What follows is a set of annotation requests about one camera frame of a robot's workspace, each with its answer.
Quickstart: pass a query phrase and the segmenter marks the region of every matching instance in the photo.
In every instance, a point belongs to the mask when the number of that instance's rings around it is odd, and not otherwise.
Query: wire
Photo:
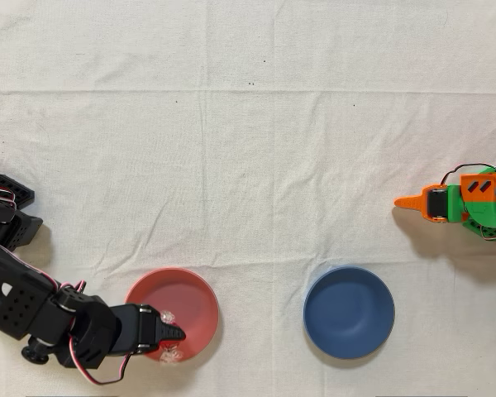
[[[15,209],[15,211],[17,210],[17,203],[15,203],[13,200],[5,197],[0,197],[0,201],[3,201],[4,203],[10,203]]]
[[[84,287],[86,287],[86,281],[84,280],[79,281],[79,283],[75,285],[75,289],[79,292],[83,292]]]
[[[48,275],[47,273],[45,273],[44,271],[42,271],[41,269],[37,269],[36,267],[32,266],[32,265],[29,265],[27,264],[25,261],[23,261],[22,259],[20,259],[19,257],[15,256],[11,251],[9,251],[7,248],[4,248],[3,246],[0,245],[0,249],[4,252],[6,252],[7,254],[9,254],[9,256],[11,258],[13,258],[15,261],[21,263],[22,265],[24,265],[25,267],[28,267],[34,271],[36,271],[37,273],[39,273],[40,275],[43,275],[46,279],[48,279],[50,281],[50,283],[53,285],[54,287],[54,290],[55,292],[57,292],[59,290],[59,284],[57,283],[57,281],[55,281],[55,279],[53,277],[51,277],[50,275]]]
[[[0,192],[9,193],[12,197],[11,200],[13,200],[13,201],[15,201],[15,199],[17,198],[17,196],[12,192],[12,190],[0,187]]]
[[[125,355],[125,357],[123,358],[123,362],[119,367],[119,378],[108,381],[99,381],[96,380],[93,376],[91,376],[90,373],[79,362],[78,358],[75,355],[74,337],[71,336],[69,337],[69,354],[71,355],[72,361],[74,362],[75,366],[77,367],[79,372],[81,372],[81,375],[83,375],[88,382],[93,383],[94,385],[110,385],[112,383],[117,383],[120,380],[123,380],[123,378],[125,377],[126,365],[129,363],[129,360],[131,359],[132,356],[132,354],[129,353]]]
[[[441,184],[445,184],[446,178],[448,178],[448,175],[455,173],[459,168],[468,167],[470,165],[483,165],[485,167],[490,167],[490,168],[493,168],[493,169],[496,170],[496,166],[495,165],[491,165],[491,164],[487,164],[487,163],[467,163],[467,164],[461,164],[461,165],[458,165],[457,167],[455,167],[452,171],[448,171],[445,174],[445,176],[443,176],[443,179],[441,180]]]
[[[491,242],[492,240],[496,240],[496,237],[485,237],[483,234],[483,228],[479,228],[479,232],[481,233],[481,237],[486,241],[486,242]]]

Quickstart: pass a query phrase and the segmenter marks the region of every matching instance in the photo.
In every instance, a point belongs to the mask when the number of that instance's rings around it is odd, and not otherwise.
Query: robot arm
[[[97,369],[106,356],[125,356],[122,379],[131,355],[185,339],[182,329],[164,323],[149,305],[109,307],[98,296],[83,293],[86,283],[61,284],[15,257],[11,249],[29,243],[42,220],[19,210],[32,201],[33,192],[0,175],[2,180],[6,186],[0,186],[4,191],[0,196],[0,331],[17,340],[31,335],[22,350],[29,362],[45,364],[49,355],[55,355],[62,366],[77,367],[88,375],[86,370]]]

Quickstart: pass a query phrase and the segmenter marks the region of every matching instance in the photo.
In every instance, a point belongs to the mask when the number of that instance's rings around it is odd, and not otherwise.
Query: wrinkled white fabric
[[[0,173],[45,221],[17,253],[109,304],[182,266],[222,311],[106,388],[0,333],[0,395],[496,397],[496,243],[393,210],[466,161],[496,164],[496,0],[0,0]],[[303,332],[346,263],[396,304],[358,361]]]

